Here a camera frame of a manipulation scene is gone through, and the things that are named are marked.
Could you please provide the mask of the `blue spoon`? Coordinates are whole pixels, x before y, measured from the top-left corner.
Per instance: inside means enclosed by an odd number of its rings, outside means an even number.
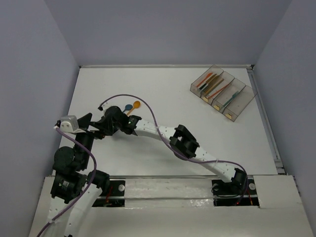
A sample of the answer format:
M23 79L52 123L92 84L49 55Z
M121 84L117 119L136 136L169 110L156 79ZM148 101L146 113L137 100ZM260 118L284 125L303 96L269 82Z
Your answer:
M125 105L125 108L124 108L124 110L122 112L124 113L126 111L130 111L132 108L133 108L133 105L127 104L127 105Z

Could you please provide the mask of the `orange spoon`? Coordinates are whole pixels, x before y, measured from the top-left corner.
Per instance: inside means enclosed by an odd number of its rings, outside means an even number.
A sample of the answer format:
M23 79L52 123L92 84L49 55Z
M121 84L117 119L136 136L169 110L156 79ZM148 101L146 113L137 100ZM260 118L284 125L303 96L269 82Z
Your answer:
M127 116L131 114L131 112L134 110L134 109L138 109L140 107L141 103L140 101L135 101L132 105L132 108L128 111L128 113L126 114Z

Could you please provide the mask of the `gold knife dark handle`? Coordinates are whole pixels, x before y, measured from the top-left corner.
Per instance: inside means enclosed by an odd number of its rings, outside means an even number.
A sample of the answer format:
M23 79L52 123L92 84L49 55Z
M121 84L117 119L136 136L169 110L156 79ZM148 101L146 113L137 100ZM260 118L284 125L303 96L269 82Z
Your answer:
M209 83L217 77L217 74L212 75L210 78L207 79L207 81L199 88L200 90L203 90L205 87L209 85Z

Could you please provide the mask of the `orange plastic knife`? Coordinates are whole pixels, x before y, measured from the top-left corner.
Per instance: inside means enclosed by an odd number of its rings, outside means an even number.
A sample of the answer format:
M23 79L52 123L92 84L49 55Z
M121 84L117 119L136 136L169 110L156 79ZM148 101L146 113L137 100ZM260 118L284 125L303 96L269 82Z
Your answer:
M213 74L212 72L211 72L211 73L208 73L207 76L206 76L203 80L201 80L201 81L199 82L199 84L197 85L197 87L200 87L200 85L203 84L204 81L207 80L212 74Z

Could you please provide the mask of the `orange-red chopstick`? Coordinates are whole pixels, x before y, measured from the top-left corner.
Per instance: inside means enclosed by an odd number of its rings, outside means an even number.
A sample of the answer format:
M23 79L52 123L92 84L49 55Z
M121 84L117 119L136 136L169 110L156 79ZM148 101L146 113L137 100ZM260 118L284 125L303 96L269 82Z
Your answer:
M221 89L219 89L218 91L216 91L215 93L211 94L209 96L209 98L214 97L215 95L217 95L218 93L220 93L222 90L224 90L226 87L228 87L230 85L230 83L228 83L227 85L225 85L224 87L222 87Z

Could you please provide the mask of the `teal fork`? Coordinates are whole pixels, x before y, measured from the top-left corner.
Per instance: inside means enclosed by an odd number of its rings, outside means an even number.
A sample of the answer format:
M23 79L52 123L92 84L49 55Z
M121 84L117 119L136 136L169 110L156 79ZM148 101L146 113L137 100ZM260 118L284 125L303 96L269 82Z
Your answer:
M239 91L236 91L231 98L223 105L223 107L227 107L237 96L239 95Z

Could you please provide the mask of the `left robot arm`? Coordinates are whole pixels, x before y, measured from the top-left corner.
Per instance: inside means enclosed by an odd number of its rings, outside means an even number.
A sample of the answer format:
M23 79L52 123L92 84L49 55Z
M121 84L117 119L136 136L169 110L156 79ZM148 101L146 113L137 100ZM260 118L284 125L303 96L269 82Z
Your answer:
M96 162L92 155L94 133L88 131L92 114L76 118L62 117L55 129L74 143L73 147L60 147L54 154L55 178L51 189L51 202L44 232L46 237L75 237L100 195L110 190L109 174L94 168L88 175L81 174L89 160Z

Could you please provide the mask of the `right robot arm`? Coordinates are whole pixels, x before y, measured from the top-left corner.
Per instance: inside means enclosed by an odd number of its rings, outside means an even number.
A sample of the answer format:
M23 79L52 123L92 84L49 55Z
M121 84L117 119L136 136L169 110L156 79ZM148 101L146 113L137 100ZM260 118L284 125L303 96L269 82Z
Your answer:
M105 125L108 136L116 131L128 135L148 137L162 141L179 159L199 164L217 175L227 183L231 193L240 193L247 184L247 174L244 168L232 161L218 160L197 142L192 133L183 125L176 128L158 126L139 116L128 116L117 106L98 108L103 112L100 122Z

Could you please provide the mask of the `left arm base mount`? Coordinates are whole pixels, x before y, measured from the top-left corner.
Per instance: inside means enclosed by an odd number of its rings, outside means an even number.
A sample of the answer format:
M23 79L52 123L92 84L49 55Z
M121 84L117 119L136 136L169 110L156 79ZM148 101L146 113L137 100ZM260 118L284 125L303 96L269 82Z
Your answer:
M125 207L125 180L110 180L110 186L103 192L92 207Z

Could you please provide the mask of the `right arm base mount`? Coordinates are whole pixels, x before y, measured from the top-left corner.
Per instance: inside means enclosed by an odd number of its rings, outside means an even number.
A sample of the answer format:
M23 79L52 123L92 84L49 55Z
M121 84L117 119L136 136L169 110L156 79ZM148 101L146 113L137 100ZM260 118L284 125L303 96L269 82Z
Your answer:
M259 206L256 185L253 178L248 179L247 191L231 189L229 183L212 180L213 204L220 206Z

